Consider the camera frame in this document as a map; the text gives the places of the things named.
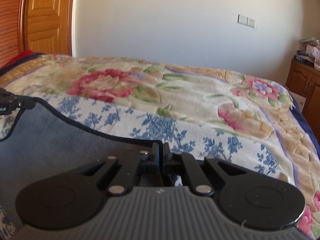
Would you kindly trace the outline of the colourful floral bed blanket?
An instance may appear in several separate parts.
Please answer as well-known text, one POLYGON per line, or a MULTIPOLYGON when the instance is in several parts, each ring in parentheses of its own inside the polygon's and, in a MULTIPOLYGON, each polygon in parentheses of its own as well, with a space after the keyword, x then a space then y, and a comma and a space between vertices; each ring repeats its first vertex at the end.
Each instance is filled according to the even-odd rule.
POLYGON ((291 184, 306 200, 298 228, 319 239, 319 144, 295 100, 274 81, 126 57, 36 53, 1 69, 1 87, 26 96, 79 96, 257 139, 277 132, 291 184))

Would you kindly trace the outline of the wooden louvered wardrobe door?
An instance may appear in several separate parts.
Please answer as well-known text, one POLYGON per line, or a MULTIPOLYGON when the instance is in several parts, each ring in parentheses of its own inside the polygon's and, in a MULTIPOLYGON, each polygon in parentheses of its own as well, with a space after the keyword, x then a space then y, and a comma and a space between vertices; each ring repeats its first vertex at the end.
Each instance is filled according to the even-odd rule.
POLYGON ((20 0, 1 0, 1 67, 18 55, 20 0))

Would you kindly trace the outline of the clutter pile on cabinet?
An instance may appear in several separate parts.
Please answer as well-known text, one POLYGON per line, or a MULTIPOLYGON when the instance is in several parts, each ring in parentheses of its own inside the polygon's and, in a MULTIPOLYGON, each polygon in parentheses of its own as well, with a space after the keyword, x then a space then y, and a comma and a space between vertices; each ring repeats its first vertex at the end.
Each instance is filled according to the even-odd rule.
POLYGON ((299 63, 306 64, 309 67, 319 71, 319 39, 315 37, 300 40, 299 49, 293 59, 299 63))

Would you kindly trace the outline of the brown wooden cabinet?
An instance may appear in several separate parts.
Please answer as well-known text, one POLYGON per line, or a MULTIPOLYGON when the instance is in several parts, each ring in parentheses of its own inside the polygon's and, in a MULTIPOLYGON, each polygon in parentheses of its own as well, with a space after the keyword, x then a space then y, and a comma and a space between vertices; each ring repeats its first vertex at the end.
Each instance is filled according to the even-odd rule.
POLYGON ((306 101, 302 115, 311 127, 317 141, 319 141, 319 71, 306 64, 292 60, 289 75, 286 81, 286 88, 304 98, 306 101))

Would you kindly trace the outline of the red cloth at bedside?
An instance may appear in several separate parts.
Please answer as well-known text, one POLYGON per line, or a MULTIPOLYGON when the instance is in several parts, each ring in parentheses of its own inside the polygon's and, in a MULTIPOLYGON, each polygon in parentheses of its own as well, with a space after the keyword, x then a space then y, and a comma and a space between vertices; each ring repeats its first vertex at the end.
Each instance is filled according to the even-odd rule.
POLYGON ((8 66, 14 64, 15 62, 17 62, 17 61, 19 61, 21 59, 24 59, 24 58, 29 57, 29 56, 34 56, 34 55, 36 55, 36 53, 34 51, 25 50, 25 51, 19 53, 17 56, 15 56, 12 59, 10 59, 6 64, 1 66, 1 69, 7 68, 8 66))

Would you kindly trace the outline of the purple and grey towel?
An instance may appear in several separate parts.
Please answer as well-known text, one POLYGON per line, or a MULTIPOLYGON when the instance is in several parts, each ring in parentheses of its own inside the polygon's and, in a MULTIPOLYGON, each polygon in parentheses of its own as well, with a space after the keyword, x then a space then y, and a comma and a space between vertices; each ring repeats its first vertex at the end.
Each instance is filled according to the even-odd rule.
POLYGON ((95 131, 40 99, 21 109, 1 140, 1 205, 18 229, 62 230, 96 216, 116 179, 134 186, 173 186, 164 175, 159 140, 95 131))

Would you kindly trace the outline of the blue floral white towel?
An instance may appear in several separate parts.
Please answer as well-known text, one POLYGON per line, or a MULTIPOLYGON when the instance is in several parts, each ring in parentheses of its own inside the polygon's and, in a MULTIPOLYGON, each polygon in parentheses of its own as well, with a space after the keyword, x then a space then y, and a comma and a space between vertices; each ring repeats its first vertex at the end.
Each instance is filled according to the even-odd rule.
POLYGON ((1 239, 10 239, 22 224, 14 208, 19 189, 116 153, 116 145, 88 130, 138 140, 159 140, 172 151, 202 160, 210 155, 261 174, 293 182, 292 165, 279 134, 257 139, 223 128, 176 120, 112 103, 66 94, 33 92, 67 121, 48 111, 17 111, 1 117, 1 239))

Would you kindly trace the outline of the white box beside cabinet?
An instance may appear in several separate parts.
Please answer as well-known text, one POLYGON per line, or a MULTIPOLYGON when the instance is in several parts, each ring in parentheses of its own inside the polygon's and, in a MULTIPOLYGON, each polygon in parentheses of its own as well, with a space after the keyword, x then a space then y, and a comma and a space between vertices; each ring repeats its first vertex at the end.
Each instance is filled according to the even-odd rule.
POLYGON ((289 91, 289 94, 292 96, 292 98, 295 100, 296 105, 298 106, 298 109, 300 111, 300 113, 303 112, 303 108, 306 102, 306 97, 301 96, 299 94, 296 94, 294 92, 289 91))

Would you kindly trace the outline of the white wall switch socket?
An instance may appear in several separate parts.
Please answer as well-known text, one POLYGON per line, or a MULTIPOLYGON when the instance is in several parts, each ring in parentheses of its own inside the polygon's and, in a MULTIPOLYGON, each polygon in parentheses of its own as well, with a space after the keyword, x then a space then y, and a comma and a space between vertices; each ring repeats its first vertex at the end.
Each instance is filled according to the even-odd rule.
POLYGON ((249 18, 247 16, 238 15, 238 23, 242 25, 246 25, 251 28, 255 28, 256 20, 249 18))

